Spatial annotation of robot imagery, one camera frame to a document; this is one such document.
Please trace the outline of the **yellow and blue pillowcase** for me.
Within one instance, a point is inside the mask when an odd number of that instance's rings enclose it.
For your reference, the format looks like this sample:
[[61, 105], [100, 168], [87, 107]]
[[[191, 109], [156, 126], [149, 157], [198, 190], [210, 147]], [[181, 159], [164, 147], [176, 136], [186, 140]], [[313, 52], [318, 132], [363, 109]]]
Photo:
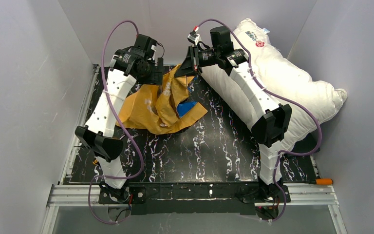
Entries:
[[176, 77], [181, 65], [162, 77], [163, 84], [143, 84], [129, 95], [119, 111], [125, 128], [145, 129], [155, 135], [172, 134], [192, 126], [207, 114], [207, 109], [196, 101], [188, 101], [188, 85], [193, 76]]

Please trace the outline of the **white pillow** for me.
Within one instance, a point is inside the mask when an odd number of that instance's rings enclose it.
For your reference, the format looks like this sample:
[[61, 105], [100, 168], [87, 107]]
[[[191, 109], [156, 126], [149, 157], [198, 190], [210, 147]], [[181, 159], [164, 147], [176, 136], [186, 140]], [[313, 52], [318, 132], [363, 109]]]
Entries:
[[[242, 20], [234, 30], [252, 56], [252, 68], [267, 90], [293, 100], [308, 109], [319, 121], [331, 120], [346, 101], [347, 91], [325, 81], [313, 81], [304, 70], [284, 58], [271, 45], [267, 30], [251, 19]], [[238, 84], [217, 65], [204, 67], [202, 78], [228, 104], [248, 127], [256, 121], [256, 112]]]

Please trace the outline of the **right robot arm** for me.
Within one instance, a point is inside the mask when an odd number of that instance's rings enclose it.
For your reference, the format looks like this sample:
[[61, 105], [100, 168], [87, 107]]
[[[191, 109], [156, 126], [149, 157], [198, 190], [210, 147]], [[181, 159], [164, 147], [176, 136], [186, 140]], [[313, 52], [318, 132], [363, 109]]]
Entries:
[[174, 76], [200, 75], [204, 67], [215, 64], [224, 70], [256, 112], [255, 120], [251, 120], [249, 125], [261, 153], [259, 179], [267, 186], [278, 182], [281, 175], [278, 174], [276, 163], [280, 160], [281, 142], [290, 122], [290, 105], [280, 104], [256, 83], [249, 68], [251, 60], [248, 53], [242, 48], [234, 48], [231, 31], [227, 27], [219, 26], [210, 30], [211, 47], [200, 46], [202, 41], [198, 30], [199, 27], [195, 26], [189, 33], [187, 39], [192, 45], [188, 47], [186, 58]]

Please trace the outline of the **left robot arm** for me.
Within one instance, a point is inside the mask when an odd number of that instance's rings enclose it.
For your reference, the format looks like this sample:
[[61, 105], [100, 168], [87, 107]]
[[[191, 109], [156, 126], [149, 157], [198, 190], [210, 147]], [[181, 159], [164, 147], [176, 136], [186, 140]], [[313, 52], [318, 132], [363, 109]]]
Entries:
[[117, 50], [108, 66], [106, 88], [84, 126], [75, 135], [82, 146], [94, 152], [105, 176], [105, 183], [121, 189], [127, 180], [120, 154], [124, 143], [113, 136], [116, 116], [136, 83], [161, 85], [163, 58], [155, 58], [157, 40], [139, 34], [133, 46]]

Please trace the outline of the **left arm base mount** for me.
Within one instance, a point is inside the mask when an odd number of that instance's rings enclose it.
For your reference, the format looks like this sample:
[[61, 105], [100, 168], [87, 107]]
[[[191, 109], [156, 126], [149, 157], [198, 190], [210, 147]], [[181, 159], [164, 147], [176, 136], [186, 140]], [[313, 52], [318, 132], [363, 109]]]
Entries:
[[99, 185], [100, 204], [143, 204], [147, 200], [147, 190], [145, 187], [124, 184], [121, 189], [113, 188], [104, 182]]

